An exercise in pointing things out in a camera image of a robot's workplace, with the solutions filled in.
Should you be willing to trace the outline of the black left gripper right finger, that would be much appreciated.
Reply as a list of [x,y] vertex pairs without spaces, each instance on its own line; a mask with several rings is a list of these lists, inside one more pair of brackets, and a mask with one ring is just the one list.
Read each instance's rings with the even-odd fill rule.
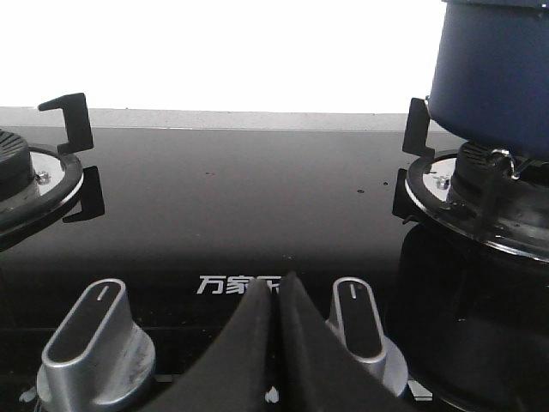
[[291,405],[297,411],[409,411],[373,378],[327,326],[291,273],[280,284],[281,329]]

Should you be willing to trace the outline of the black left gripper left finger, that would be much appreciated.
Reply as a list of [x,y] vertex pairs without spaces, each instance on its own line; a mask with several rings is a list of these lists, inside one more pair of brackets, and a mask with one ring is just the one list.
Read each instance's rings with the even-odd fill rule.
[[253,279],[219,335],[142,411],[266,411],[268,338],[279,283]]

